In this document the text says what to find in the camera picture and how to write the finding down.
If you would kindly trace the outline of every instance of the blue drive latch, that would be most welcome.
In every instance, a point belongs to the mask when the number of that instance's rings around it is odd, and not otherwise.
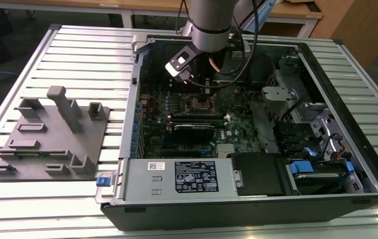
[[[310,161],[295,161],[289,164],[291,173],[314,173]]]

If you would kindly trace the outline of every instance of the capacitor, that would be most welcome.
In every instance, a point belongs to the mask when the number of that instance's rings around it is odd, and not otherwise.
[[[241,90],[238,88],[233,89],[233,94],[237,96],[238,94],[241,94]]]

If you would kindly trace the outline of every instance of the metal bracket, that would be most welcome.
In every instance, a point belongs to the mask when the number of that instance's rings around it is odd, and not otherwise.
[[[234,170],[233,171],[233,178],[234,178],[234,185],[237,188],[242,188],[243,187],[243,181],[242,181],[242,176],[241,176],[241,171],[239,170]]]
[[[148,35],[136,34],[132,40],[132,51],[136,54],[137,50],[148,44]]]

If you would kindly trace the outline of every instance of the barcode sticker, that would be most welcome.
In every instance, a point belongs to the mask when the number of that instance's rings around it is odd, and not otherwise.
[[[148,170],[165,170],[165,162],[149,162]]]
[[[117,4],[100,4],[100,6],[109,6],[109,7],[118,7],[118,5]]]

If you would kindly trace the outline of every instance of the sticker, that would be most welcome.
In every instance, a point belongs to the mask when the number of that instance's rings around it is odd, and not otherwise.
[[[306,15],[306,18],[317,18],[317,19],[321,19],[322,16]]]
[[[165,170],[165,163],[161,162],[161,163],[157,163],[157,162],[153,162],[153,163],[148,163],[148,170]]]
[[[110,6],[110,7],[118,7],[118,5],[117,4],[100,4],[100,6]]]
[[[176,162],[176,191],[178,193],[218,192],[215,162]]]

